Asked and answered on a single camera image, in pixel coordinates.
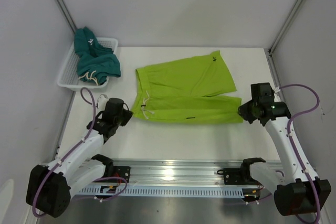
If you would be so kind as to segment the lime green shorts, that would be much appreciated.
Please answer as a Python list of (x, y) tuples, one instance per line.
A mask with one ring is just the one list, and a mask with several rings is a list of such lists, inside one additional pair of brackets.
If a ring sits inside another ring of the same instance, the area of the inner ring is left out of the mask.
[(134, 117), (151, 122), (240, 124), (242, 104), (220, 51), (137, 68)]

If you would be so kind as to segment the teal green shorts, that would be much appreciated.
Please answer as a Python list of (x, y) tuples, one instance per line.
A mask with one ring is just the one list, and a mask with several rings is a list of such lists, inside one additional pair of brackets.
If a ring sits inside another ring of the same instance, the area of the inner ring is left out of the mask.
[(121, 77), (121, 65), (114, 50), (99, 43), (88, 27), (76, 30), (73, 43), (79, 57), (76, 73), (80, 81), (99, 86), (108, 77)]

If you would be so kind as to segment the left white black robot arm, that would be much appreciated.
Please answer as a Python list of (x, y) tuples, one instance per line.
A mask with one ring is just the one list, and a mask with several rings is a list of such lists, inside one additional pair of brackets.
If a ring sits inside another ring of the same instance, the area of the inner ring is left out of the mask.
[(72, 198), (91, 182), (127, 183), (113, 160), (100, 154), (103, 145), (125, 126), (133, 113), (122, 99), (109, 98), (89, 122), (84, 139), (69, 154), (47, 165), (36, 165), (30, 172), (26, 203), (54, 218), (62, 215)]

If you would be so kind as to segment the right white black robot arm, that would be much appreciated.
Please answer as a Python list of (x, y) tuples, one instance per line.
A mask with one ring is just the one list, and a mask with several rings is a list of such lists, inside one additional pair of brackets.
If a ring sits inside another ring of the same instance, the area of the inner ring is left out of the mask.
[(320, 179), (304, 154), (292, 127), (299, 114), (291, 115), (283, 101), (275, 100), (275, 93), (270, 83), (252, 84), (251, 100), (239, 107), (238, 114), (249, 123), (259, 121), (266, 129), (276, 147), (283, 174), (271, 169), (262, 158), (248, 158), (241, 164), (240, 179), (246, 184), (257, 181), (266, 187), (281, 215), (315, 214), (319, 220), (331, 185)]

